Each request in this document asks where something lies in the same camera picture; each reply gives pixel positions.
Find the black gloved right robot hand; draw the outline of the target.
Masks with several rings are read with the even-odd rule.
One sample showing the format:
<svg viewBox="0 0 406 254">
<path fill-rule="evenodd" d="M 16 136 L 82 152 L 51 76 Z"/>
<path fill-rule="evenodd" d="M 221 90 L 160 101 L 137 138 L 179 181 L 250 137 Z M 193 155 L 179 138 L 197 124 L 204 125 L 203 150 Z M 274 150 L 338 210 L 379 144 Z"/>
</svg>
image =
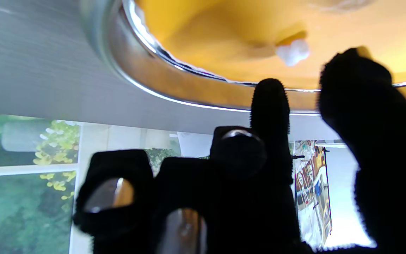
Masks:
<svg viewBox="0 0 406 254">
<path fill-rule="evenodd" d="M 366 48 L 335 55 L 320 76 L 321 117 L 353 153 L 355 201 L 375 248 L 318 254 L 406 254 L 406 98 Z M 94 254 L 313 254 L 301 239 L 291 184 L 290 108 L 283 84 L 261 80 L 250 127 L 219 126 L 209 159 L 144 150 L 95 153 L 73 224 Z"/>
</svg>

